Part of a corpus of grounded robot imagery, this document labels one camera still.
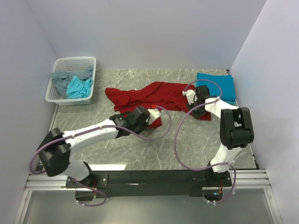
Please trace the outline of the red t shirt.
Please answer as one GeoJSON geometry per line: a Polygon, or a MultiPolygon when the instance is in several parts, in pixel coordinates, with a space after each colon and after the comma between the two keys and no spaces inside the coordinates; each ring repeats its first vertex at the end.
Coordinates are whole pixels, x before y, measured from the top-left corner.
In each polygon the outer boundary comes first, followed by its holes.
{"type": "Polygon", "coordinates": [[[189,112],[188,101],[183,96],[187,84],[153,82],[141,90],[119,90],[106,88],[105,94],[114,104],[114,110],[120,113],[132,112],[136,107],[151,108],[158,105],[168,111],[189,112]]]}

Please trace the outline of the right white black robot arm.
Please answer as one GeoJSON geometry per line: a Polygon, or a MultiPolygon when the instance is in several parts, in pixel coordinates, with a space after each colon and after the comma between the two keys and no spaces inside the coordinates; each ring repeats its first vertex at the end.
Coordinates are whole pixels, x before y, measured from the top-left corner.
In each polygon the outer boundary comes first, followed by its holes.
{"type": "Polygon", "coordinates": [[[207,113],[220,119],[221,145],[208,164],[214,166],[205,174],[206,183],[216,186],[224,178],[237,154],[254,140],[250,111],[247,107],[237,107],[224,102],[220,97],[211,96],[206,85],[198,86],[195,90],[185,90],[182,94],[195,119],[207,113]]]}

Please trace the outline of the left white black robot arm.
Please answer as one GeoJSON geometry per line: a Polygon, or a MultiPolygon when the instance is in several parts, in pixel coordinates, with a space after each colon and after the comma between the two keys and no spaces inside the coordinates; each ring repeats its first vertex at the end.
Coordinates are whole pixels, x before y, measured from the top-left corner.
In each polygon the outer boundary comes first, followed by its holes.
{"type": "Polygon", "coordinates": [[[160,115],[156,109],[139,106],[132,112],[115,114],[98,124],[78,130],[62,132],[58,128],[52,129],[41,143],[44,149],[38,156],[47,176],[64,174],[87,188],[95,182],[92,170],[87,162],[72,159],[71,154],[100,141],[131,133],[140,134],[160,115]]]}

